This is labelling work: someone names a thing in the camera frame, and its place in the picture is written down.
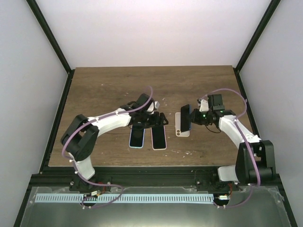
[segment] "white wall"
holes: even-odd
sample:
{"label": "white wall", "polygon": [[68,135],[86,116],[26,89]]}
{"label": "white wall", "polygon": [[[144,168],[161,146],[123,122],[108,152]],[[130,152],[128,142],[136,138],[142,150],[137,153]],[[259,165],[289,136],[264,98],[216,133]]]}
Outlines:
{"label": "white wall", "polygon": [[0,3],[0,220],[38,172],[67,74],[25,0]]}
{"label": "white wall", "polygon": [[303,1],[281,1],[241,71],[258,129],[303,226]]}
{"label": "white wall", "polygon": [[37,0],[72,68],[236,66],[270,0]]}

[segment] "white smartphone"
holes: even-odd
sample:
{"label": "white smartphone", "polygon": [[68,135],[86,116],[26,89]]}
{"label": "white smartphone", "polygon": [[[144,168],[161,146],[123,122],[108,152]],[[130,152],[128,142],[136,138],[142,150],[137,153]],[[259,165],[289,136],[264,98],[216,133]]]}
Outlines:
{"label": "white smartphone", "polygon": [[175,113],[175,127],[176,127],[176,136],[178,137],[188,137],[190,131],[181,132],[181,113]]}
{"label": "white smartphone", "polygon": [[151,128],[151,144],[153,150],[165,150],[167,147],[164,126]]}

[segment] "robotic arm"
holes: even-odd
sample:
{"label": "robotic arm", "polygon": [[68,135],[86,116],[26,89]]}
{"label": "robotic arm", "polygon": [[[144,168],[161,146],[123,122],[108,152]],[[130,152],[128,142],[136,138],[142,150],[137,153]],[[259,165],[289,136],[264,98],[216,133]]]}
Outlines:
{"label": "robotic arm", "polygon": [[167,125],[168,121],[164,113],[156,110],[160,104],[152,98],[147,105],[141,109],[149,99],[147,94],[141,94],[137,101],[129,102],[117,110],[98,117],[85,117],[82,114],[75,117],[67,131],[61,138],[61,143],[65,145],[70,136],[83,124],[92,121],[91,124],[80,130],[67,145],[66,151],[75,160],[78,172],[85,178],[90,179],[95,170],[92,166],[90,155],[96,144],[96,140],[102,134],[129,125],[140,125],[143,128]]}
{"label": "robotic arm", "polygon": [[251,133],[241,124],[233,111],[225,110],[222,95],[209,95],[208,101],[203,99],[198,99],[197,101],[200,108],[193,110],[189,115],[189,120],[198,125],[208,126],[214,124],[218,129],[225,132],[238,148],[236,165],[218,168],[219,179],[243,184],[257,181],[248,148],[236,127],[236,122],[248,141],[254,156],[261,158],[260,161],[256,162],[261,180],[263,182],[273,180],[276,176],[273,144],[269,140],[263,141],[258,135]]}

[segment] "wooden table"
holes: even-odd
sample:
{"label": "wooden table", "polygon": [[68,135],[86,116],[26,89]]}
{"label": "wooden table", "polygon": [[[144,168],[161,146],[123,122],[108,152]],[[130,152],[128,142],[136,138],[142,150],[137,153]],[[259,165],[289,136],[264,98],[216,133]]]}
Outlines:
{"label": "wooden table", "polygon": [[[202,166],[235,164],[237,148],[222,132],[209,132],[205,126],[192,124],[187,138],[175,135],[175,113],[180,107],[218,88],[239,90],[231,66],[177,67],[108,67],[77,68],[71,83],[49,166],[69,166],[61,157],[60,138],[74,117],[106,114],[135,101],[146,86],[153,87],[154,100],[160,102],[169,125],[166,126],[167,149],[153,150],[151,131],[145,132],[142,149],[128,146],[128,127],[112,130],[98,138],[93,153],[95,166]],[[241,98],[232,92],[221,92],[226,109],[236,114],[243,111]],[[251,130],[247,115],[241,122]]]}

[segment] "white cable tray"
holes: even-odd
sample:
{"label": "white cable tray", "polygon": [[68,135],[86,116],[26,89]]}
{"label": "white cable tray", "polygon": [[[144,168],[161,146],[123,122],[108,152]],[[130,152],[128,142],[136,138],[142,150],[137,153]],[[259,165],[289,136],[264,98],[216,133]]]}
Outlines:
{"label": "white cable tray", "polygon": [[[35,202],[55,202],[55,203],[80,203],[84,194],[51,194],[39,193]],[[103,194],[98,198],[88,198],[86,202],[106,203],[113,200],[116,194]],[[123,194],[114,203],[197,203],[212,204],[214,195],[212,194]]]}

